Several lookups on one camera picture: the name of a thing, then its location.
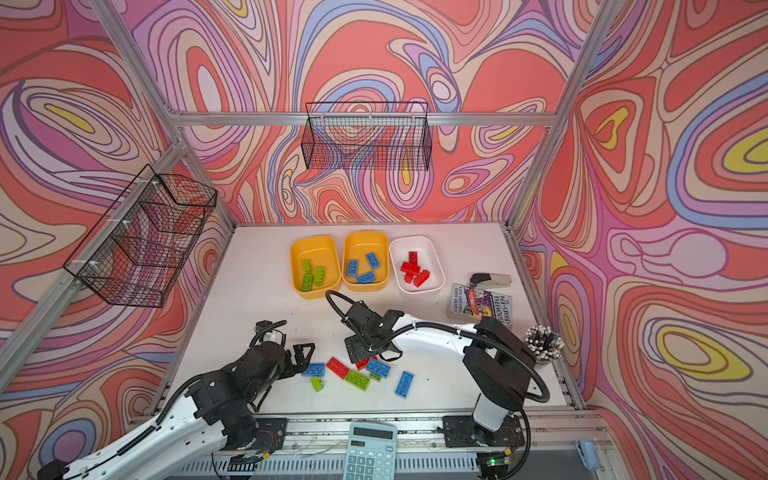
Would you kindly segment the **blue lego brick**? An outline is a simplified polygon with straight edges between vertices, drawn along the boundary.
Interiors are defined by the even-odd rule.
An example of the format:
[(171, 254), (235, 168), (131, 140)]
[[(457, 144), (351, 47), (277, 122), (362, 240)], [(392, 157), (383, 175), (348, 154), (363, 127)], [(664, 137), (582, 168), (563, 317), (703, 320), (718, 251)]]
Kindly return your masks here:
[(373, 271), (369, 271), (356, 278), (358, 284), (372, 284), (376, 282), (376, 276)]
[(306, 370), (301, 373), (303, 377), (323, 377), (325, 375), (326, 365), (324, 363), (310, 363)]
[(398, 397), (405, 399), (409, 394), (413, 379), (414, 375), (410, 372), (402, 372), (395, 389), (395, 394)]

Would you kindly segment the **small green lego brick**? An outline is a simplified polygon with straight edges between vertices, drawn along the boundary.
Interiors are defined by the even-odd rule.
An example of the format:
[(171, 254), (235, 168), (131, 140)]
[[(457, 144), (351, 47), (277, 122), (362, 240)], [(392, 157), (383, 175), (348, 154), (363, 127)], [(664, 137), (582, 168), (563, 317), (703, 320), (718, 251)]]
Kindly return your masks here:
[(315, 392), (321, 392), (324, 389), (324, 383), (320, 377), (312, 377), (311, 384)]

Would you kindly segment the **blue lego brick studs up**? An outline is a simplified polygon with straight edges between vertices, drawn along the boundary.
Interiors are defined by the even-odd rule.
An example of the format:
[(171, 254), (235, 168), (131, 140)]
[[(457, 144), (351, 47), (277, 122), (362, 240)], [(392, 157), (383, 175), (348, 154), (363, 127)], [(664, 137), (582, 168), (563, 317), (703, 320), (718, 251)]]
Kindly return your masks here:
[(367, 263), (368, 263), (369, 267), (370, 267), (370, 268), (371, 268), (373, 271), (375, 271), (375, 270), (377, 270), (377, 269), (379, 269), (379, 268), (381, 267), (381, 264), (380, 264), (380, 262), (379, 262), (379, 260), (378, 260), (378, 257), (376, 256), (376, 254), (375, 254), (375, 253), (373, 253), (373, 252), (371, 252), (371, 253), (368, 253), (368, 254), (365, 256), (365, 258), (366, 258), (366, 261), (367, 261)]

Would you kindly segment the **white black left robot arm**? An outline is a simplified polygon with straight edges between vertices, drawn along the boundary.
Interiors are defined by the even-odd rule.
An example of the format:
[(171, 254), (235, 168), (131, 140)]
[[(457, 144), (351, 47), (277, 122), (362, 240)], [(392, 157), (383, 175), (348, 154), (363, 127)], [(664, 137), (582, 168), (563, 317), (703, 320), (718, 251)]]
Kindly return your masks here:
[(241, 356), (184, 381), (141, 426), (78, 460), (54, 459), (37, 478), (163, 479), (220, 450), (279, 449), (280, 435), (258, 420), (258, 408), (277, 381), (307, 370), (315, 350), (312, 343), (288, 348), (283, 339), (268, 340), (280, 326), (262, 323)]

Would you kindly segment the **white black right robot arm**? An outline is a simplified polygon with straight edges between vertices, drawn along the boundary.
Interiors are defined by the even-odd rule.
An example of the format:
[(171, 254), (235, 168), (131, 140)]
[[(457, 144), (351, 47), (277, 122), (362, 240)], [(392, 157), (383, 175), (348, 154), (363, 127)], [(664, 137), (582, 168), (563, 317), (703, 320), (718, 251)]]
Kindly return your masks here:
[(432, 352), (461, 361), (480, 390), (472, 412), (474, 424), (488, 432), (500, 430), (510, 413), (524, 410), (527, 400), (550, 401), (546, 382), (536, 371), (532, 350), (492, 317), (477, 323), (450, 325), (419, 319), (399, 310), (380, 315), (364, 302), (334, 310), (352, 331), (345, 339), (354, 363), (386, 353), (396, 359), (408, 351)]

